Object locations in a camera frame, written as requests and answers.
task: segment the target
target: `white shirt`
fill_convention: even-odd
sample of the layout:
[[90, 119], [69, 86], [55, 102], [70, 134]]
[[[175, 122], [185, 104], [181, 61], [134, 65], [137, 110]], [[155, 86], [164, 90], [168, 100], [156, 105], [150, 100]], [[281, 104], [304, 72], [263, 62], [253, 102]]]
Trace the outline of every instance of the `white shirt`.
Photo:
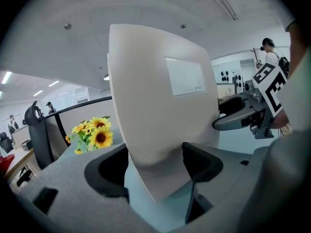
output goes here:
[[273, 52], [267, 53], [265, 60], [266, 60], [266, 63], [268, 63], [268, 64], [271, 64], [271, 65], [273, 65], [275, 67], [278, 66], [279, 59], [278, 59], [277, 55], [275, 53], [273, 53]]

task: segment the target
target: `desk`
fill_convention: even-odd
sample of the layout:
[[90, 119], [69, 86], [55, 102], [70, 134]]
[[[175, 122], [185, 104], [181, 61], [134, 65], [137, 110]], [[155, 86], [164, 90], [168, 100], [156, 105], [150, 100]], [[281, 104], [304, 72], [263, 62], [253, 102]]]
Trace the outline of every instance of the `desk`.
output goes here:
[[18, 148], [10, 151], [8, 154], [14, 154], [14, 159], [4, 175], [4, 178], [10, 183], [18, 172], [28, 163], [29, 158], [34, 154], [34, 149], [25, 151], [22, 148]]

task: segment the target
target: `black cap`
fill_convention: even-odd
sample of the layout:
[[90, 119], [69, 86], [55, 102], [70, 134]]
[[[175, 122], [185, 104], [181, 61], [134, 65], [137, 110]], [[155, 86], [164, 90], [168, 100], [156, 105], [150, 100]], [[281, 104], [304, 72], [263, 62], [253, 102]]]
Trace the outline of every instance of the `black cap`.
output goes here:
[[262, 41], [262, 46], [264, 47], [264, 45], [266, 45], [266, 44], [274, 46], [274, 42], [270, 38], [264, 38], [264, 40]]

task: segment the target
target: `fluorescent light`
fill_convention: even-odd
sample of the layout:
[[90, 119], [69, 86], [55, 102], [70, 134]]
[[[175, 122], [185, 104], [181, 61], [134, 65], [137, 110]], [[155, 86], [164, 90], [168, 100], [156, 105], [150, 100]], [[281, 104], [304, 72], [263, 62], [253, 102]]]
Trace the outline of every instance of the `fluorescent light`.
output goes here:
[[55, 84], [58, 83], [58, 82], [59, 82], [59, 81], [55, 81], [55, 82], [49, 84], [49, 87], [51, 87], [52, 85], [55, 85]]
[[64, 93], [62, 93], [62, 94], [59, 94], [58, 96], [61, 96], [61, 95], [64, 95], [64, 94], [66, 94], [67, 92], [64, 92]]
[[41, 92], [43, 92], [43, 90], [39, 90], [36, 94], [34, 94], [34, 97], [40, 94]]
[[12, 74], [11, 72], [6, 72], [1, 83], [6, 83], [9, 79], [9, 77], [11, 76], [11, 74]]

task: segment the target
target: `white curved panel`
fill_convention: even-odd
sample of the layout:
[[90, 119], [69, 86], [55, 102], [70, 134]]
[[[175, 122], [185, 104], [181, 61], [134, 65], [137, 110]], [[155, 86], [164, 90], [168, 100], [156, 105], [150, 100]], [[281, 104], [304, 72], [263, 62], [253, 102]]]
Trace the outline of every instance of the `white curved panel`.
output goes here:
[[[179, 64], [172, 67], [168, 62], [174, 60]], [[165, 31], [111, 25], [108, 71], [124, 141], [147, 190], [154, 200], [162, 199], [190, 180], [183, 142], [218, 147], [219, 132], [212, 128], [218, 96], [209, 56]], [[187, 85], [191, 93], [184, 92]]]

